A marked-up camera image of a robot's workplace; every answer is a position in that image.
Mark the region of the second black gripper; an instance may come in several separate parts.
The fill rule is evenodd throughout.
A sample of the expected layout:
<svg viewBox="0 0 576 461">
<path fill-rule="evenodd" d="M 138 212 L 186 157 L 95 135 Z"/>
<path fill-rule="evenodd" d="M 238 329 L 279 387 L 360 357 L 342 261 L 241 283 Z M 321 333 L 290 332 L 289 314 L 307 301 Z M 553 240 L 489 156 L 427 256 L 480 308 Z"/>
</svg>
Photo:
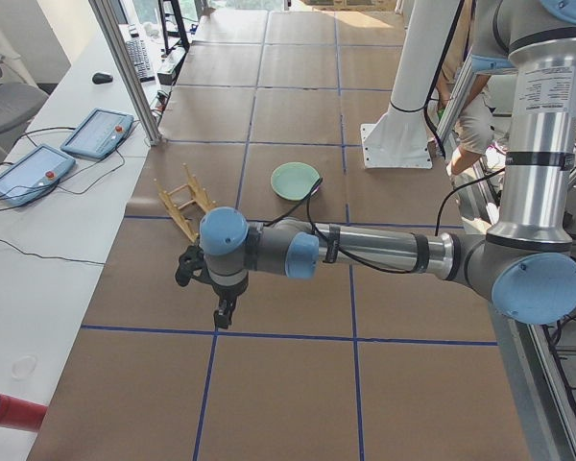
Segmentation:
<svg viewBox="0 0 576 461">
<path fill-rule="evenodd" d="M 249 277 L 240 281 L 223 285 L 213 279 L 209 280 L 214 293 L 219 297 L 219 303 L 213 313 L 214 325 L 218 329 L 229 329 L 232 325 L 232 315 L 238 298 L 245 293 L 249 285 Z"/>
</svg>

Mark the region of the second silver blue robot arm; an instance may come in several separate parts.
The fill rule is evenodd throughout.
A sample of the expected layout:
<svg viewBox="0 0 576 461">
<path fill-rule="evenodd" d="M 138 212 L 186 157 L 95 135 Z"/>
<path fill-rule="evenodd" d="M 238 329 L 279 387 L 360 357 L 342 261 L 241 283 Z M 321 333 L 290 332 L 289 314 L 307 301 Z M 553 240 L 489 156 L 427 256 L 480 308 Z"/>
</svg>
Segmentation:
<svg viewBox="0 0 576 461">
<path fill-rule="evenodd" d="M 309 279 L 320 263 L 429 273 L 471 289 L 526 325 L 576 318 L 576 257 L 564 228 L 576 131 L 576 1 L 486 1 L 476 9 L 470 55 L 478 73 L 517 73 L 513 126 L 498 217 L 462 206 L 464 234 L 376 231 L 284 215 L 251 222 L 218 207 L 203 218 L 197 255 L 203 282 L 228 328 L 253 271 Z"/>
</svg>

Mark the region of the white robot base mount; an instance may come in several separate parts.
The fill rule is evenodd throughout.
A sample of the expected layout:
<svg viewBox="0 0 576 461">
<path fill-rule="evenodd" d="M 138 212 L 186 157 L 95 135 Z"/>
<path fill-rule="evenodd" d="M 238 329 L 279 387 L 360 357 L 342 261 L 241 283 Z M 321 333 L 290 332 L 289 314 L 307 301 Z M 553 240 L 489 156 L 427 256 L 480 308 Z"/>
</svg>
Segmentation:
<svg viewBox="0 0 576 461">
<path fill-rule="evenodd" d="M 388 109 L 361 126 L 366 168 L 432 167 L 424 115 L 462 8 L 461 1 L 414 3 Z"/>
</svg>

